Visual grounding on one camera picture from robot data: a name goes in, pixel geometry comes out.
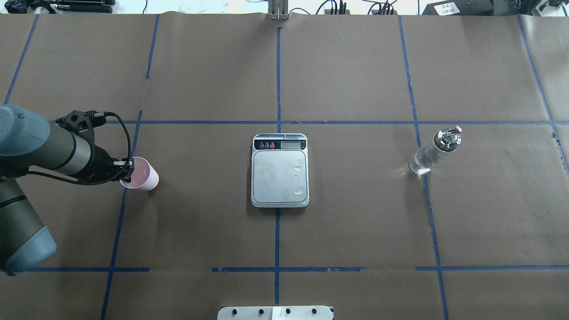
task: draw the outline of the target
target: blue tape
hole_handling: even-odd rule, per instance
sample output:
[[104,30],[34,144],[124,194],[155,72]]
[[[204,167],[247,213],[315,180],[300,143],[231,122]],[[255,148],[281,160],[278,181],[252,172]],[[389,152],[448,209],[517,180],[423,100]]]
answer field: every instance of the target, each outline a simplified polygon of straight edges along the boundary
[[[134,139],[133,139],[132,155],[131,156],[134,156],[134,152],[137,148],[138,133],[140,132],[141,120],[142,120],[142,110],[140,110],[138,112],[137,127],[134,131]],[[107,278],[107,285],[106,285],[106,289],[105,289],[105,298],[103,299],[103,307],[101,310],[101,320],[105,319],[106,310],[107,310],[107,307],[109,305],[110,290],[111,290],[111,286],[113,284],[113,273],[115,272],[114,265],[115,265],[115,262],[117,260],[118,243],[119,243],[120,238],[121,238],[122,222],[123,222],[123,219],[125,217],[127,192],[128,192],[128,189],[124,188],[124,190],[122,192],[121,210],[118,214],[117,232],[115,233],[115,237],[114,237],[113,255],[111,256],[111,260],[110,260],[109,276]]]
[[409,89],[409,99],[411,100],[411,107],[413,111],[413,123],[415,125],[415,135],[417,138],[417,145],[421,147],[421,138],[419,135],[419,122],[417,119],[417,109],[415,107],[415,95],[413,94],[413,87],[411,86],[411,71],[409,70],[409,59],[407,57],[407,46],[405,45],[405,33],[403,32],[403,19],[400,15],[399,18],[399,33],[401,35],[401,47],[403,49],[403,59],[405,61],[405,74],[407,75],[407,87]]
[[[31,268],[28,272],[109,272],[110,268],[75,268],[58,266],[40,266]],[[150,272],[150,268],[115,268],[114,272]]]
[[551,110],[549,109],[549,104],[547,103],[547,99],[545,99],[545,93],[543,92],[543,86],[541,86],[541,81],[539,81],[539,76],[537,75],[537,70],[535,69],[533,58],[531,57],[530,48],[527,45],[526,32],[523,29],[522,17],[519,14],[518,14],[518,23],[519,23],[519,30],[522,34],[523,46],[526,50],[527,58],[529,59],[529,62],[530,62],[531,71],[534,74],[535,82],[537,83],[537,87],[539,89],[539,95],[541,96],[541,100],[543,101],[543,106],[545,107],[545,112],[547,113],[547,118],[549,119],[549,123],[551,125],[551,130],[553,131],[553,133],[557,137],[555,142],[557,145],[557,149],[559,150],[559,155],[561,156],[561,161],[563,162],[565,174],[569,178],[569,165],[567,164],[567,158],[565,157],[565,152],[563,151],[563,147],[561,146],[561,142],[559,141],[559,135],[557,134],[557,130],[556,130],[555,124],[553,122],[553,117],[551,116]]
[[32,41],[32,36],[34,35],[36,24],[38,24],[38,19],[39,19],[39,14],[36,14],[34,18],[34,23],[32,24],[30,33],[28,34],[28,39],[26,40],[26,45],[24,46],[24,50],[22,51],[22,55],[20,56],[20,61],[18,61],[18,66],[16,67],[16,71],[14,71],[12,82],[10,83],[10,87],[8,88],[8,92],[6,93],[4,104],[8,104],[8,101],[10,101],[12,90],[14,89],[14,85],[16,84],[16,79],[18,78],[18,74],[20,73],[20,68],[22,67],[24,58],[26,57],[26,52],[28,51],[28,47],[30,46],[30,42]]
[[[136,120],[123,120],[125,124],[134,125]],[[116,120],[108,120],[107,124],[119,124]],[[550,125],[548,121],[417,121],[419,125]],[[141,124],[150,125],[275,125],[278,121],[272,120],[251,120],[251,121],[227,121],[227,120],[142,120]],[[281,121],[284,125],[413,125],[415,121],[406,120],[285,120]],[[569,121],[554,121],[554,125],[569,125]]]
[[277,133],[281,133],[281,29],[277,28]]
[[148,54],[148,69],[146,69],[146,78],[150,77],[150,66],[152,65],[152,56],[154,54],[154,44],[156,43],[156,34],[158,33],[158,22],[160,21],[160,15],[156,15],[156,21],[154,22],[154,34],[152,35],[152,44],[150,45],[150,53]]
[[281,268],[281,209],[275,209],[275,306],[279,305],[279,272]]
[[274,125],[276,121],[143,120],[145,125]]
[[[420,139],[420,131],[419,131],[419,120],[417,118],[417,109],[415,107],[415,96],[413,95],[413,88],[411,86],[411,72],[409,70],[409,60],[407,58],[407,47],[405,46],[405,33],[403,32],[403,19],[401,16],[399,18],[399,32],[401,34],[401,47],[403,48],[403,58],[405,59],[405,70],[407,73],[407,85],[409,87],[409,98],[411,100],[411,106],[413,107],[413,121],[415,124],[415,137],[417,138],[417,145],[419,148],[421,147],[421,139]],[[447,297],[444,291],[444,282],[443,282],[443,272],[440,269],[440,257],[439,257],[439,245],[436,239],[436,229],[435,229],[435,219],[432,214],[432,205],[431,205],[431,194],[428,189],[428,181],[427,177],[423,176],[423,187],[427,194],[428,200],[428,214],[431,219],[431,238],[432,238],[432,246],[435,252],[435,262],[436,262],[436,271],[437,276],[439,279],[439,292],[440,292],[440,300],[443,307],[443,316],[444,320],[448,320],[448,308],[447,308]]]
[[420,125],[548,125],[547,121],[417,121]]
[[212,273],[232,273],[232,272],[275,272],[275,268],[268,267],[229,267],[229,268],[211,268]]
[[[569,265],[480,265],[480,266],[442,266],[442,271],[531,271],[531,270],[569,270]],[[437,271],[434,266],[418,266],[415,271]]]
[[364,266],[331,266],[331,267],[313,267],[313,266],[282,266],[281,272],[362,272]]
[[[277,268],[267,267],[229,267],[211,268],[211,273],[233,273],[233,272],[275,272]],[[280,266],[279,272],[362,272],[364,266]]]

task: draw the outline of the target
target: metal plate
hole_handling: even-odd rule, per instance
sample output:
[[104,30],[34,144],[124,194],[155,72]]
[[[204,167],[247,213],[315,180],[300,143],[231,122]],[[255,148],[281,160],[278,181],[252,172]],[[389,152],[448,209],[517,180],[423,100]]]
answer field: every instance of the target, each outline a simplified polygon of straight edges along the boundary
[[326,306],[223,307],[217,313],[217,320],[333,320],[332,310]]
[[304,152],[255,151],[251,165],[254,206],[296,208],[308,204],[308,157]]

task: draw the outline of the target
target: black cable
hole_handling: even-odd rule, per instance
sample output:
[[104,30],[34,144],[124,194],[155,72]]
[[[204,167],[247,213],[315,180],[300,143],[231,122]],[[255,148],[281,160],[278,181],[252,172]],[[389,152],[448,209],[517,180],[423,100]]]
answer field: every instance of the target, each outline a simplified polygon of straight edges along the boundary
[[385,2],[384,3],[384,7],[376,14],[381,14],[381,15],[385,15],[387,14],[386,12],[389,11],[389,2]]
[[368,14],[369,14],[370,12],[372,12],[373,7],[376,6],[376,5],[379,5],[379,6],[380,6],[380,11],[381,11],[381,3],[379,3],[379,2],[374,2],[374,3],[372,4],[372,6],[369,7]]
[[316,11],[315,14],[318,14],[318,12],[320,12],[320,9],[322,9],[322,7],[329,1],[335,3],[336,6],[338,5],[335,0],[326,0],[326,1],[322,2],[322,4],[318,7],[318,10]]
[[293,10],[302,10],[302,11],[306,12],[307,14],[310,14],[308,11],[306,11],[303,8],[294,8],[294,9],[290,10],[290,12],[292,12]]
[[[128,144],[128,150],[129,150],[129,155],[128,155],[128,159],[130,160],[132,155],[132,149],[131,149],[131,144],[130,144],[130,135],[129,135],[129,131],[126,129],[126,125],[125,123],[122,121],[122,119],[118,116],[118,114],[114,113],[114,112],[104,112],[104,114],[106,116],[112,116],[117,118],[118,122],[121,124],[123,130],[125,131],[125,135],[126,135],[126,141]],[[34,175],[41,175],[43,177],[47,177],[47,178],[52,178],[55,180],[59,180],[59,181],[63,181],[63,182],[68,182],[68,183],[72,183],[72,184],[79,184],[81,186],[96,186],[98,184],[103,184],[103,183],[107,183],[107,182],[111,182],[113,180],[115,180],[116,178],[118,178],[123,172],[125,172],[126,168],[128,167],[128,163],[126,165],[124,165],[114,176],[112,176],[111,178],[108,178],[107,180],[103,180],[103,181],[99,181],[99,182],[83,182],[83,181],[75,181],[75,180],[70,180],[67,178],[62,178],[62,177],[58,177],[56,175],[52,175],[49,173],[44,173],[44,172],[40,172],[40,171],[28,171],[27,174],[34,174]]]

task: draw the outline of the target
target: paper cup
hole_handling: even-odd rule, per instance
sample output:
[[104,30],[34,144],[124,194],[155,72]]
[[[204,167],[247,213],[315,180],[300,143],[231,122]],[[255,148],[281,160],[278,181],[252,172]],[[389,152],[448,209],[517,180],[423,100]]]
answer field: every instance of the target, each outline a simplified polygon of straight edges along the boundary
[[150,191],[158,185],[160,178],[156,170],[141,157],[133,157],[134,171],[130,176],[130,182],[120,181],[122,186],[128,189]]

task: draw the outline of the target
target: digital scale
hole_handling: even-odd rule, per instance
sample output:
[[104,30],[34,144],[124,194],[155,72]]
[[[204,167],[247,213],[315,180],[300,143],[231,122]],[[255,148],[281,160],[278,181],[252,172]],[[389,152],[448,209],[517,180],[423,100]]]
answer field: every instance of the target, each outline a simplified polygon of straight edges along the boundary
[[259,208],[299,208],[309,200],[306,136],[261,133],[253,137],[251,203]]

